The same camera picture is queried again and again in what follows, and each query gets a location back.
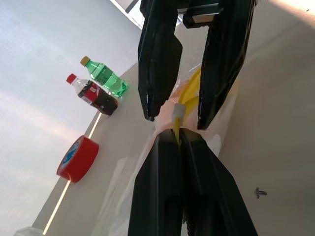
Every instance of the small screw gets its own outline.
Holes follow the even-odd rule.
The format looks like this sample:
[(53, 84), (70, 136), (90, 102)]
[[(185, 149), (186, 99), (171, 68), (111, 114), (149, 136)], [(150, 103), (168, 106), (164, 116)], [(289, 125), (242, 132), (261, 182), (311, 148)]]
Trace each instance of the small screw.
[(259, 188), (257, 187), (257, 188), (255, 189), (255, 194), (256, 194), (256, 198), (258, 199), (258, 198), (259, 198), (260, 196), (262, 196), (262, 195), (266, 196), (266, 195), (267, 195), (267, 192), (261, 191), (261, 190), (259, 190)]

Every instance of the dark cola liquid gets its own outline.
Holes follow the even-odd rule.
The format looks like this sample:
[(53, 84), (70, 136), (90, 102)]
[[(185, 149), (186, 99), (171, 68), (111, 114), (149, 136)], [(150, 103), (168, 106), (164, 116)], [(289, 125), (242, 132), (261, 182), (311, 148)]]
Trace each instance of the dark cola liquid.
[(92, 101), (90, 105), (97, 108), (103, 114), (109, 116), (113, 114), (113, 112), (117, 109), (118, 101), (92, 81), (87, 82), (86, 86), (81, 90), (78, 96), (80, 98), (86, 97), (86, 93), (91, 87), (98, 88), (98, 94), (96, 100)]

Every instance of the tape roll label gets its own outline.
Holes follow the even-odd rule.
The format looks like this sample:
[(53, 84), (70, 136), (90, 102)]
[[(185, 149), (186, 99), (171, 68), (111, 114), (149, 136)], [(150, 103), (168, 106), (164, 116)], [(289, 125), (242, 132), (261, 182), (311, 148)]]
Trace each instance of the tape roll label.
[(74, 157), (75, 153), (77, 152), (79, 146), (81, 143), (81, 139), (76, 141), (75, 144), (69, 149), (67, 154), (65, 155), (63, 162), (61, 163), (60, 170), (62, 170), (66, 165), (69, 163), (69, 161)]

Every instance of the red bottle label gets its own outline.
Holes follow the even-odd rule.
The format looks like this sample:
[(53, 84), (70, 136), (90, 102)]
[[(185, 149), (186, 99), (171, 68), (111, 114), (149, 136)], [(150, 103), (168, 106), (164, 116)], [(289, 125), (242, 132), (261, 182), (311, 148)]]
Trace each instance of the red bottle label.
[(87, 103), (91, 104), (95, 102), (100, 92), (101, 88), (97, 86), (95, 83), (92, 83), (91, 87), (86, 91), (84, 96), (82, 96), (81, 98)]

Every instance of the red tape roll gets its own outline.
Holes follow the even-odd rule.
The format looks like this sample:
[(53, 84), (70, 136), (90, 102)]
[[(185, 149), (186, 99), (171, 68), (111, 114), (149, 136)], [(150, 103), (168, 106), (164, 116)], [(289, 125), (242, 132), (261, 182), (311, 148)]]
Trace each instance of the red tape roll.
[(82, 135), (64, 156), (57, 169), (57, 175), (71, 182), (78, 182), (93, 164), (98, 149), (97, 143)]

